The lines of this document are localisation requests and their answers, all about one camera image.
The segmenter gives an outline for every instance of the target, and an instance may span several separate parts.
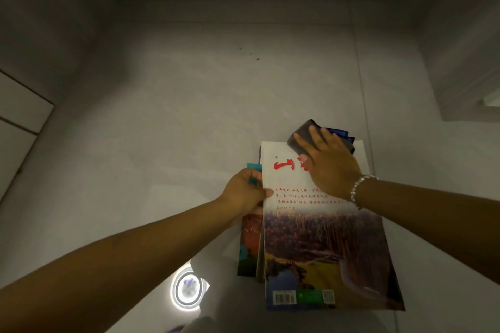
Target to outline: person's right hand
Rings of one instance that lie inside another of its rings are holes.
[[[321,128],[323,139],[314,126],[309,127],[309,132],[317,149],[297,133],[294,137],[309,154],[309,157],[305,154],[300,157],[312,181],[328,195],[351,200],[354,183],[363,176],[358,162],[336,134]]]

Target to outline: forearm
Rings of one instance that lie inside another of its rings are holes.
[[[106,331],[236,214],[216,200],[71,252],[0,291],[0,330]]]
[[[500,202],[375,179],[356,199],[500,284]]]

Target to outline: person's left hand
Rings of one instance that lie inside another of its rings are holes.
[[[248,183],[250,178],[257,179],[260,184],[262,172],[254,169],[243,169],[229,179],[226,188],[222,191],[219,199],[227,202],[232,208],[237,209],[240,216],[246,215],[257,206],[257,203],[274,193],[271,189],[263,189]]]

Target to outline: hand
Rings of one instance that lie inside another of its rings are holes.
[[[240,216],[246,215],[257,206],[257,203],[274,193],[271,189],[263,189],[248,183],[250,178],[262,181],[262,172],[254,169],[243,169],[229,179],[226,188],[222,191],[219,199],[225,201],[236,208]]]
[[[321,128],[323,139],[314,126],[309,127],[309,132],[317,149],[297,133],[294,137],[310,156],[301,154],[301,160],[312,181],[328,195],[351,200],[354,183],[363,176],[358,162],[336,134]]]

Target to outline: magazine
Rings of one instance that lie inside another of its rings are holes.
[[[354,142],[369,174],[362,141]],[[382,218],[322,192],[285,142],[262,142],[268,310],[404,310]]]

